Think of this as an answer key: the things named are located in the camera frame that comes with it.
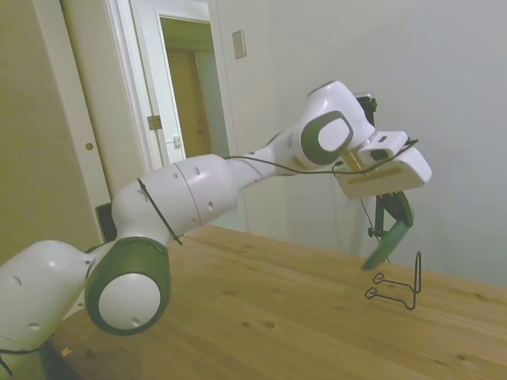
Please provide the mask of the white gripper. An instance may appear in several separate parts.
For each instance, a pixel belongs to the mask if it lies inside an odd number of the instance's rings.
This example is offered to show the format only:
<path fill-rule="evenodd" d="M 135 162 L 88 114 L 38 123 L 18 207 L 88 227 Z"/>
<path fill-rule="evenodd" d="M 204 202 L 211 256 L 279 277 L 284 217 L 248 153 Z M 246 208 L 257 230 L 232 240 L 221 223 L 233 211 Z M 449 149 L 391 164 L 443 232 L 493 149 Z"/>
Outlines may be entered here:
<path fill-rule="evenodd" d="M 382 237 L 387 212 L 408 228 L 414 224 L 414 214 L 404 192 L 425 185 L 432 170 L 415 147 L 409 148 L 394 160 L 363 174 L 338 174 L 337 182 L 351 200 L 376 196 L 374 235 Z"/>

